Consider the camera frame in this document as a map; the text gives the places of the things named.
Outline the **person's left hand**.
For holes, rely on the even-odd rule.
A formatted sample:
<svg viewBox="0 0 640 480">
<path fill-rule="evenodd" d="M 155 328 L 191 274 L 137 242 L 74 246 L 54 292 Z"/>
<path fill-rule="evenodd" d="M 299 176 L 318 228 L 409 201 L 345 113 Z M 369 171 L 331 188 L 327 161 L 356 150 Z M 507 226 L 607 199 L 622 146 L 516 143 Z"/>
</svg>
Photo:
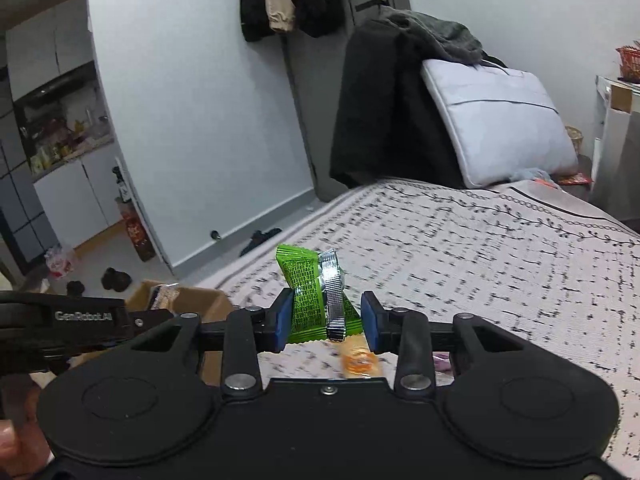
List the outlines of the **person's left hand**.
<svg viewBox="0 0 640 480">
<path fill-rule="evenodd" d="M 47 466 L 50 448 L 36 416 L 37 398 L 25 400 L 26 419 L 21 427 L 9 419 L 1 422 L 1 478 L 31 479 Z"/>
</svg>

